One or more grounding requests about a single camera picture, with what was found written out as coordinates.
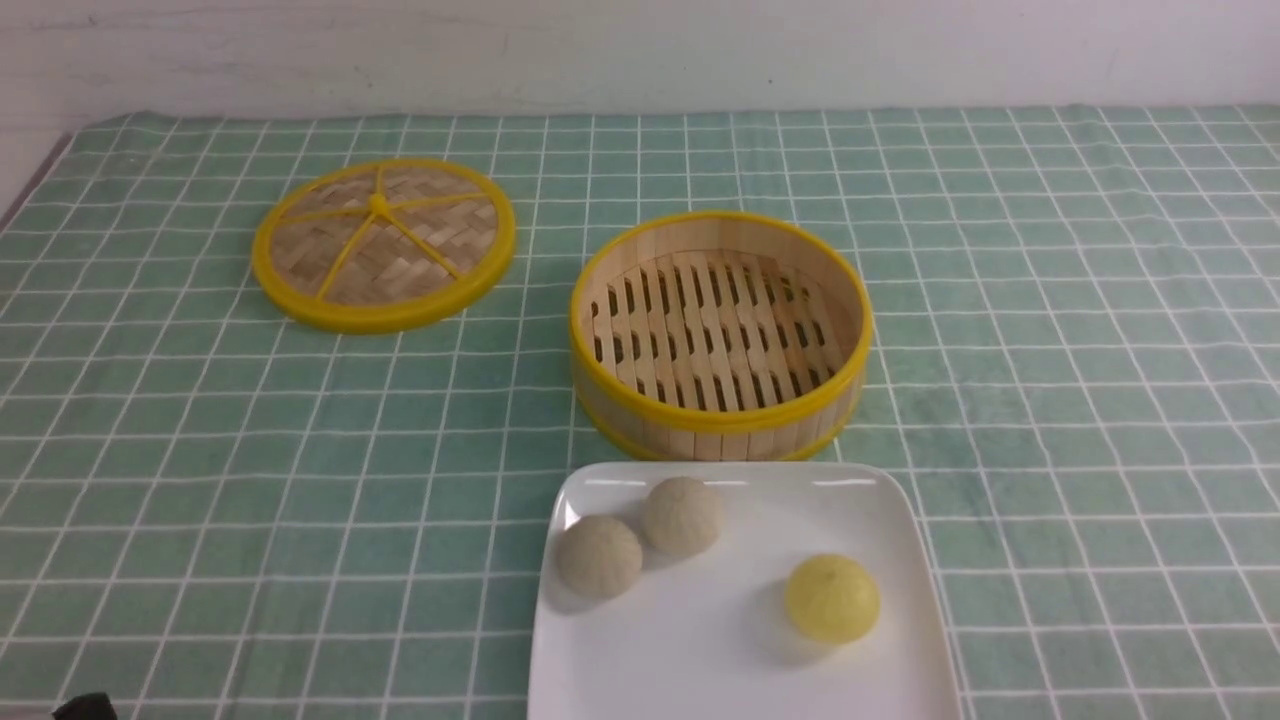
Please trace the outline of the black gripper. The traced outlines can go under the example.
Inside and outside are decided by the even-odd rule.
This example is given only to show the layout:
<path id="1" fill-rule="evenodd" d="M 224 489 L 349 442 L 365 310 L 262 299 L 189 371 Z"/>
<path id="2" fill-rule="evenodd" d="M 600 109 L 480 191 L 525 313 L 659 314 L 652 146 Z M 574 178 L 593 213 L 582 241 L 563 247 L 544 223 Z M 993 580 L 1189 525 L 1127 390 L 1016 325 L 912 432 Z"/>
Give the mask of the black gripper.
<path id="1" fill-rule="evenodd" d="M 54 720 L 118 720 L 115 706 L 106 692 L 91 692 L 69 698 L 52 711 Z"/>

